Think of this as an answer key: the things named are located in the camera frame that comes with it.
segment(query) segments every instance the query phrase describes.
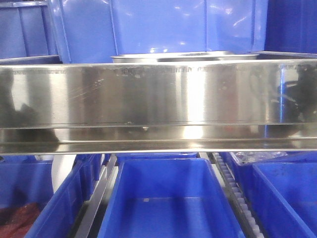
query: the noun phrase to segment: blue storage box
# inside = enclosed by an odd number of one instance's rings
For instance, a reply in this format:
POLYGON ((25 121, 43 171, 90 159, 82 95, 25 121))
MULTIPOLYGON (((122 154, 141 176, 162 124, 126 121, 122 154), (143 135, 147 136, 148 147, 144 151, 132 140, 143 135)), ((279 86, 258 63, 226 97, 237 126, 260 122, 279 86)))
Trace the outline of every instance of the blue storage box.
POLYGON ((221 152, 224 162, 230 167, 235 181, 240 185, 245 196, 250 198, 253 194, 251 183, 253 177, 253 164, 269 162, 307 162, 317 161, 317 152, 287 152, 287 156, 263 160, 259 162, 241 163, 233 153, 221 152))
POLYGON ((46 0, 0 2, 0 59, 57 55, 46 0))
POLYGON ((253 165, 251 206, 268 237, 317 237, 317 163, 253 165))
POLYGON ((118 163, 131 159, 172 159, 172 158, 197 158, 197 152, 157 152, 157 153, 120 153, 116 154, 118 163))
POLYGON ((317 1, 269 0, 265 50, 317 53, 317 1))
POLYGON ((0 165, 0 208, 36 202, 43 209, 25 238, 65 238, 84 200, 78 162, 53 194, 51 162, 0 165))
POLYGON ((100 179, 102 166, 102 154, 77 155, 76 162, 82 161, 83 165, 80 170, 80 178, 83 190, 83 197, 89 200, 94 192, 96 182, 100 179))
POLYGON ((49 0, 63 63, 116 54, 264 50, 268 0, 49 0))
POLYGON ((244 238, 205 159, 127 160, 98 238, 244 238))

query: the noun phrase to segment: plastic bin rim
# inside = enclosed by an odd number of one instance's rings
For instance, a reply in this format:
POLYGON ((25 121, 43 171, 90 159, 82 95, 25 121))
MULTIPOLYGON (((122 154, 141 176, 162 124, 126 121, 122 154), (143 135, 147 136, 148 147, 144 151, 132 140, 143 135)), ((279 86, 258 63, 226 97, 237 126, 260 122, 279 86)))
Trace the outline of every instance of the plastic bin rim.
POLYGON ((136 161, 164 161, 164 160, 186 160, 186 161, 189 161, 189 160, 192 160, 192 161, 206 161, 206 162, 210 162, 209 159, 206 159, 206 158, 155 158, 155 159, 144 159, 144 158, 138 158, 138 159, 133 159, 133 160, 125 160, 123 161, 119 166, 123 167, 124 164, 126 163, 134 163, 136 161))
POLYGON ((13 8, 13 7, 28 7, 28 6, 47 6, 47 0, 34 0, 34 1, 8 1, 0 2, 0 8, 13 8))
POLYGON ((287 212, 291 214, 292 219, 294 219, 297 223, 300 224, 302 230, 308 234, 310 237, 315 237, 316 235, 310 229, 310 227, 303 221, 303 219, 298 215, 298 213, 292 208, 292 206, 287 202, 287 200, 282 196, 282 194, 275 188, 275 186, 269 181, 269 179, 265 176, 265 174, 260 170, 259 167, 267 166, 269 164, 276 165, 276 163, 257 163, 253 164, 252 167, 254 169, 254 173, 256 172, 261 179, 264 181, 266 186, 272 191, 273 195, 276 196, 280 202, 284 205, 287 212))
POLYGON ((158 155, 170 155, 170 154, 179 154, 179 155, 194 155, 197 154, 198 152, 141 152, 141 153, 116 153, 116 156, 127 156, 127 155, 135 155, 138 157, 139 155, 150 155, 150 154, 158 154, 158 155))

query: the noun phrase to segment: metal shelf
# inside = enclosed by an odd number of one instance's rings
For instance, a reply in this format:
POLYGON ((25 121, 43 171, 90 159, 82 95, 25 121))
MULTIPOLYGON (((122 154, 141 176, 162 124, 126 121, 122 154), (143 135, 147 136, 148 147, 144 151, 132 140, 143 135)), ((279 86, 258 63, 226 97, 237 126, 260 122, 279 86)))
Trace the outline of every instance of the metal shelf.
POLYGON ((0 66, 0 154, 316 150, 312 57, 0 66))

